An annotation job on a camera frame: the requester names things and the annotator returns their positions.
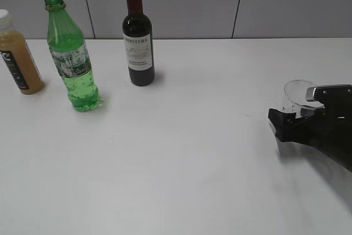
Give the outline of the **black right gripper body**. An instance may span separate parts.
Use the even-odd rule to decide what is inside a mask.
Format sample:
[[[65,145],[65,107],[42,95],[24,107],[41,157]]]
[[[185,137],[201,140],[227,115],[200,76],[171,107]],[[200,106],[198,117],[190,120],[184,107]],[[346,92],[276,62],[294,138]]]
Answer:
[[[314,147],[351,171],[351,103],[316,110],[296,132],[297,143]]]

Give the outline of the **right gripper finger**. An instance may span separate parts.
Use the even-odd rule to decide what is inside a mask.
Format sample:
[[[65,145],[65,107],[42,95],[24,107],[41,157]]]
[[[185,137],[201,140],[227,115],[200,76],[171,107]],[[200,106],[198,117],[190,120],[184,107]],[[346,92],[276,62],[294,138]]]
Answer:
[[[351,108],[351,85],[337,84],[309,87],[305,99],[307,102],[320,102],[325,108]]]
[[[296,113],[285,113],[277,109],[268,110],[268,119],[275,128],[275,136],[281,142],[306,143],[308,126],[312,116],[296,117]]]

